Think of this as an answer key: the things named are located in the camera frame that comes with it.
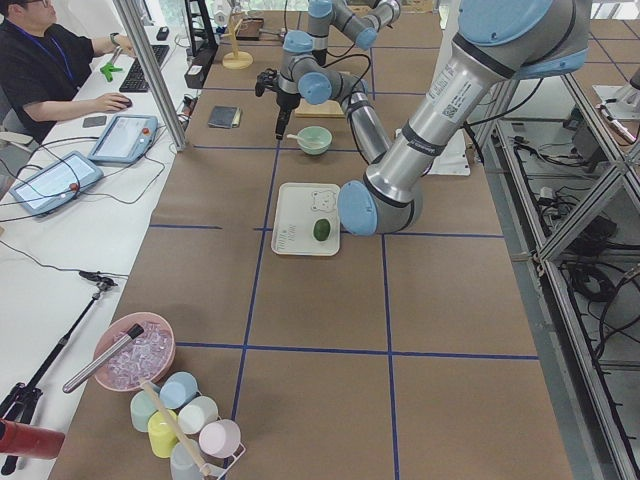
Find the wooden mug tree stand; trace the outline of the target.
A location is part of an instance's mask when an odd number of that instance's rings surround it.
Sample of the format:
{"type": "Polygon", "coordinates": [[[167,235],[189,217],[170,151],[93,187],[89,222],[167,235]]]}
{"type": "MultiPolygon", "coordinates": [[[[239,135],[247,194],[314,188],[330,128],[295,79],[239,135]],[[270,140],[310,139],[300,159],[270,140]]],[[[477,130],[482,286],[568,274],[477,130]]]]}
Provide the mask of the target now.
{"type": "Polygon", "coordinates": [[[243,21],[243,12],[236,1],[231,1],[230,5],[226,36],[231,43],[231,52],[224,55],[222,65],[229,70],[246,69],[252,65],[253,57],[250,53],[240,50],[236,35],[243,21]]]}

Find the green avocado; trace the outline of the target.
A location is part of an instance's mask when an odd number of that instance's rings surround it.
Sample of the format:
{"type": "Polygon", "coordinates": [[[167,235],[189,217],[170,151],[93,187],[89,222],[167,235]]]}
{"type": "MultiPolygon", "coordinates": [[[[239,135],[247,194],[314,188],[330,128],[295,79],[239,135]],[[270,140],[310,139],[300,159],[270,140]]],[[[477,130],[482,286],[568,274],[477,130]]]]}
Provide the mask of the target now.
{"type": "Polygon", "coordinates": [[[318,219],[314,223],[312,234],[316,241],[326,241],[331,235],[331,222],[326,218],[318,219]]]}

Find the teach pendant tablet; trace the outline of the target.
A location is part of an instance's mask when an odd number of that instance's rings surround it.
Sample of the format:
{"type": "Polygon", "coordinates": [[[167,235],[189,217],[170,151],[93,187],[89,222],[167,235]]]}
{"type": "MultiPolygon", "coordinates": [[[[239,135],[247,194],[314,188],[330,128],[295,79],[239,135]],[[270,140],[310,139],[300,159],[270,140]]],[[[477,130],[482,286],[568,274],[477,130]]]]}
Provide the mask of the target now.
{"type": "Polygon", "coordinates": [[[103,165],[133,164],[149,150],[158,127],[156,116],[115,115],[94,144],[88,159],[103,165]]]}
{"type": "Polygon", "coordinates": [[[77,151],[42,168],[9,190],[29,215],[43,216],[64,206],[103,178],[103,171],[77,151]]]}

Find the steel tube with black cap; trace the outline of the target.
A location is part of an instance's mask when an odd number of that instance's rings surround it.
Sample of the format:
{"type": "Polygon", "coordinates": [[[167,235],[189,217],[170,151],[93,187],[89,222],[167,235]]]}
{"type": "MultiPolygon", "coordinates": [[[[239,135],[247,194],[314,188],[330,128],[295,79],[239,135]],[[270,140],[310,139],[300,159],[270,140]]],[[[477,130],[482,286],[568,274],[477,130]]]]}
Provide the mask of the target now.
{"type": "Polygon", "coordinates": [[[108,362],[113,356],[124,349],[134,339],[140,336],[144,332],[144,328],[140,324],[134,324],[129,330],[122,334],[122,336],[114,342],[109,348],[101,353],[91,363],[87,364],[71,379],[69,379],[62,387],[62,391],[65,394],[70,394],[76,390],[80,385],[87,381],[92,375],[94,375],[106,362],[108,362]]]}

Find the red cylinder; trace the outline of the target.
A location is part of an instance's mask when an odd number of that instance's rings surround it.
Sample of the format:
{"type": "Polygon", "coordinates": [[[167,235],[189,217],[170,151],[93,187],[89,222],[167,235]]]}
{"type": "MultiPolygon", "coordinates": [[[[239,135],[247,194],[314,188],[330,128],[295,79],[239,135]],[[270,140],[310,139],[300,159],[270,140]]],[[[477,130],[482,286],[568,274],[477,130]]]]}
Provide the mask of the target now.
{"type": "Polygon", "coordinates": [[[60,431],[1,420],[1,452],[17,457],[54,459],[65,440],[60,431]]]}

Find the grey cup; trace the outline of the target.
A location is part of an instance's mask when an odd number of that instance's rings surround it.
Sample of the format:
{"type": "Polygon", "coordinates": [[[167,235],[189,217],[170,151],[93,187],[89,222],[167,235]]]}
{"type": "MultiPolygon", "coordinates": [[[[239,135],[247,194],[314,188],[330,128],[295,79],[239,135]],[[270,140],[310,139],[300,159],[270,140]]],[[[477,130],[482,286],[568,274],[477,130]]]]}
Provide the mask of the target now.
{"type": "Polygon", "coordinates": [[[172,480],[202,480],[200,469],[182,443],[177,443],[170,456],[172,480]]]}

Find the green ceramic bowl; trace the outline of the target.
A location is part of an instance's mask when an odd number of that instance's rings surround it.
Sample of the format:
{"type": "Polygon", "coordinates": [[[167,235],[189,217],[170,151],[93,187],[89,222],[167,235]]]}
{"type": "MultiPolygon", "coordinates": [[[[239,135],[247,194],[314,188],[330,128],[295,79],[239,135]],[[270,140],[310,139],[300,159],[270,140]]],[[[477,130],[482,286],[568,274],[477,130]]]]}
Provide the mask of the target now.
{"type": "Polygon", "coordinates": [[[297,133],[300,149],[309,155],[325,153],[333,141],[332,133],[322,126],[308,126],[297,133]]]}

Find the white bear tray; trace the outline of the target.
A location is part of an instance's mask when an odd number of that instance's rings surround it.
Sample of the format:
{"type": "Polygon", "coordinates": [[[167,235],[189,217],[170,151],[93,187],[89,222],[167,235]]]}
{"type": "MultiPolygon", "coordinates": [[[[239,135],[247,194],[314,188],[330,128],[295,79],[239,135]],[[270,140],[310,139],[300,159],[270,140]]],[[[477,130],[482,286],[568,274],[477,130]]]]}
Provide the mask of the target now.
{"type": "Polygon", "coordinates": [[[271,249],[279,255],[333,256],[340,248],[337,200],[340,187],[326,183],[283,183],[278,191],[271,249]],[[324,242],[313,238],[314,223],[331,222],[324,242]]]}

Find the green cup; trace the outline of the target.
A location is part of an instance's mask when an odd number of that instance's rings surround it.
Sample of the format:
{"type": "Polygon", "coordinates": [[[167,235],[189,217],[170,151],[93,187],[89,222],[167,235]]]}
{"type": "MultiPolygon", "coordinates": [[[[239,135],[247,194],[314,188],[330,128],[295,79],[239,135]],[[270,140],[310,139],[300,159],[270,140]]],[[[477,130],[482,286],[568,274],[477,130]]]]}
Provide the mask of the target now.
{"type": "Polygon", "coordinates": [[[138,391],[132,397],[129,410],[133,428],[138,432],[147,433],[149,419],[157,409],[145,391],[138,391]]]}

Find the grey phone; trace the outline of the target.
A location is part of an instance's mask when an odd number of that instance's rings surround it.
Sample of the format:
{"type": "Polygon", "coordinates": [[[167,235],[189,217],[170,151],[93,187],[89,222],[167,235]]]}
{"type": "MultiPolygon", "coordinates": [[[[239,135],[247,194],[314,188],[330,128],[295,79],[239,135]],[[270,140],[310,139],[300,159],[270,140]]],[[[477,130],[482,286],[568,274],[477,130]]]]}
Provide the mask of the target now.
{"type": "Polygon", "coordinates": [[[106,115],[89,116],[83,119],[82,127],[83,128],[100,127],[100,126],[104,126],[106,122],[107,122],[106,115]]]}

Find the aluminium frame post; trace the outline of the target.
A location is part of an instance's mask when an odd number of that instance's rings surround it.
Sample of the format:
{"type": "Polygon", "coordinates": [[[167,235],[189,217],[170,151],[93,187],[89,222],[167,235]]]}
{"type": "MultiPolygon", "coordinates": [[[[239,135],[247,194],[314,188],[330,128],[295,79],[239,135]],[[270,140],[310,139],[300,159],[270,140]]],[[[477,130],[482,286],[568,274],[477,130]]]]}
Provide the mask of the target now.
{"type": "Polygon", "coordinates": [[[174,110],[169,90],[155,59],[155,54],[135,4],[133,1],[128,0],[114,0],[113,3],[133,44],[156,106],[167,131],[170,133],[176,151],[181,152],[187,145],[185,132],[179,121],[178,114],[174,110]]]}

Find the seated person in black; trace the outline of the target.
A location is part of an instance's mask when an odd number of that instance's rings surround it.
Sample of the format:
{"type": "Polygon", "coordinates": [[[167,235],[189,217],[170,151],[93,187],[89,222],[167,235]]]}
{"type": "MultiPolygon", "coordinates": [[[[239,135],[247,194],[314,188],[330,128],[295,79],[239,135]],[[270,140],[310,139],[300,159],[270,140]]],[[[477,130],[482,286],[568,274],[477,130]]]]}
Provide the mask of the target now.
{"type": "Polygon", "coordinates": [[[1,88],[35,141],[44,140],[60,121],[128,109],[118,102],[128,97],[118,92],[75,99],[95,58],[117,47],[135,54],[128,37],[117,32],[78,36],[57,23],[50,1],[3,1],[1,16],[1,88]]]}

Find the black power strip box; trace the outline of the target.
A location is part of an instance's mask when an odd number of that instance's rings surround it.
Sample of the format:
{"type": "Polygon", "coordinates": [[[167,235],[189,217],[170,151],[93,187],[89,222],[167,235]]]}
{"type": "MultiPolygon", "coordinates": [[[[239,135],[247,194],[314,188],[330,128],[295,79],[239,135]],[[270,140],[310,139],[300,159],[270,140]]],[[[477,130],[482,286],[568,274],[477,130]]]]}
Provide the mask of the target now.
{"type": "Polygon", "coordinates": [[[184,74],[185,83],[189,88],[201,89],[204,86],[216,53],[216,47],[203,48],[190,59],[189,68],[184,74]]]}

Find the blue cup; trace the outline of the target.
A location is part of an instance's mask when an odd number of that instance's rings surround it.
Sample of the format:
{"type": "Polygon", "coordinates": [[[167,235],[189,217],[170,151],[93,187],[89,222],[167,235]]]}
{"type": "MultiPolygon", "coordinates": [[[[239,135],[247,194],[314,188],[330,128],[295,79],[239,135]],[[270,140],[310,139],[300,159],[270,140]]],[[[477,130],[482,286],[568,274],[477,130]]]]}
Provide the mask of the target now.
{"type": "Polygon", "coordinates": [[[161,387],[159,397],[168,409],[179,409],[199,394],[196,378],[189,372],[173,373],[161,387]]]}

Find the wooden cutting board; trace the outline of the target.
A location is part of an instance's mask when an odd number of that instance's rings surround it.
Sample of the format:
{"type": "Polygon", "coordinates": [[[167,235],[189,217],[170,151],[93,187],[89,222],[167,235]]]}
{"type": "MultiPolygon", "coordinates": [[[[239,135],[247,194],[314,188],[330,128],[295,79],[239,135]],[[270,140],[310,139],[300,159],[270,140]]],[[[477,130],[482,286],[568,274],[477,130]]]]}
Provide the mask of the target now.
{"type": "Polygon", "coordinates": [[[313,105],[302,99],[300,105],[294,111],[300,118],[343,118],[344,113],[340,104],[329,100],[322,104],[313,105]]]}

